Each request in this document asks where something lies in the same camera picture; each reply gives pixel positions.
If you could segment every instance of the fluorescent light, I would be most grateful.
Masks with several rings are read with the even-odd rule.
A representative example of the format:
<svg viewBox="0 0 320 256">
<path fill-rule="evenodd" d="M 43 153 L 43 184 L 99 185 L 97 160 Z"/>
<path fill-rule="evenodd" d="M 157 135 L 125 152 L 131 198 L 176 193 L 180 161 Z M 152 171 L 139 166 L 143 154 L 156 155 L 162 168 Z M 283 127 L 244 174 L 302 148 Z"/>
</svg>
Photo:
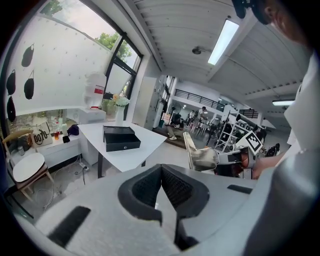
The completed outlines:
<svg viewBox="0 0 320 256">
<path fill-rule="evenodd" d="M 295 101 L 293 99 L 286 99 L 286 100 L 273 100 L 272 104 L 275 106 L 290 106 Z"/>
<path fill-rule="evenodd" d="M 211 53 L 211 56 L 208 60 L 208 63 L 212 65 L 216 65 L 222 54 L 225 52 L 228 44 L 230 43 L 231 39 L 234 37 L 235 33 L 237 32 L 239 25 L 230 21 L 226 20 L 221 34 L 216 42 L 216 45 Z"/>
</svg>

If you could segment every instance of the flower vase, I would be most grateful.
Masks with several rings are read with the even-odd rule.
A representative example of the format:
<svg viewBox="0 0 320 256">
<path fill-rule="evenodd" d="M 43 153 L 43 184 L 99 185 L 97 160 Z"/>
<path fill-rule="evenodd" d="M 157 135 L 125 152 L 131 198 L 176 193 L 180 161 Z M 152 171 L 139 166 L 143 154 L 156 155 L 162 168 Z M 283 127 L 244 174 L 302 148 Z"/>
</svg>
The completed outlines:
<svg viewBox="0 0 320 256">
<path fill-rule="evenodd" d="M 115 126 L 122 126 L 124 122 L 124 106 L 116 106 Z"/>
</svg>

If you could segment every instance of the black railing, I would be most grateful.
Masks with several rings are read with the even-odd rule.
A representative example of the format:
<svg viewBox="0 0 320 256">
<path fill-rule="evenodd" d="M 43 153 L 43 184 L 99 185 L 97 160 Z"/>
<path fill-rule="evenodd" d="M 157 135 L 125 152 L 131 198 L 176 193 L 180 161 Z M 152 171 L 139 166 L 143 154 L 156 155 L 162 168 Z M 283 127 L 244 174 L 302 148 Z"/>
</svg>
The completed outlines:
<svg viewBox="0 0 320 256">
<path fill-rule="evenodd" d="M 247 118 L 258 118 L 259 113 L 254 109 L 241 109 L 239 113 Z"/>
<path fill-rule="evenodd" d="M 184 91 L 184 90 L 176 89 L 174 96 L 185 98 L 187 100 L 200 103 L 204 106 L 214 108 L 214 109 L 219 110 L 221 112 L 223 112 L 224 108 L 225 108 L 225 106 L 220 104 L 219 102 L 216 102 L 214 100 L 211 100 L 211 99 L 208 99 L 208 98 L 205 98 L 200 95 L 196 95 L 196 94 Z"/>
</svg>

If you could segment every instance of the black headset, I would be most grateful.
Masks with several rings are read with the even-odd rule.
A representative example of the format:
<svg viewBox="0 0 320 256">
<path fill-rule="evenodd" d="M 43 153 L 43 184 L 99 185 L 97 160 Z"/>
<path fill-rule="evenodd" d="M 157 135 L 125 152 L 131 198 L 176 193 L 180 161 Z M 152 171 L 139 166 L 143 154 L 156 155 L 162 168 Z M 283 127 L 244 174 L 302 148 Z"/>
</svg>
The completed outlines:
<svg viewBox="0 0 320 256">
<path fill-rule="evenodd" d="M 254 16 L 264 25 L 271 23 L 271 20 L 264 13 L 263 0 L 232 0 L 236 15 L 243 19 L 246 16 L 246 9 L 251 8 Z"/>
</svg>

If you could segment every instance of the wooden chair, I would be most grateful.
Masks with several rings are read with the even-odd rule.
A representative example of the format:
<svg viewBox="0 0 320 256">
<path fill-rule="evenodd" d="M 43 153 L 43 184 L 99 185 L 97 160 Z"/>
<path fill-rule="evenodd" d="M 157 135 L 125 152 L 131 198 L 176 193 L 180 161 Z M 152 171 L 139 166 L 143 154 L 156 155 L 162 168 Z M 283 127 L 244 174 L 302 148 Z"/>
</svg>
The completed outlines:
<svg viewBox="0 0 320 256">
<path fill-rule="evenodd" d="M 53 182 L 54 179 L 50 175 L 48 171 L 48 167 L 45 163 L 45 158 L 42 154 L 38 153 L 37 148 L 35 147 L 35 152 L 29 154 L 25 157 L 23 157 L 22 160 L 20 160 L 18 163 L 14 163 L 13 158 L 9 152 L 7 142 L 17 139 L 23 135 L 31 134 L 32 143 L 35 145 L 34 137 L 33 137 L 33 130 L 18 130 L 13 133 L 11 133 L 9 136 L 7 136 L 3 141 L 3 145 L 5 147 L 5 150 L 7 152 L 7 155 L 10 159 L 10 162 L 13 167 L 13 179 L 14 183 L 18 190 L 21 191 L 24 196 L 33 202 L 32 198 L 26 193 L 25 189 L 30 190 L 30 185 L 33 184 L 35 181 L 40 179 L 43 175 L 47 175 L 48 178 Z"/>
</svg>

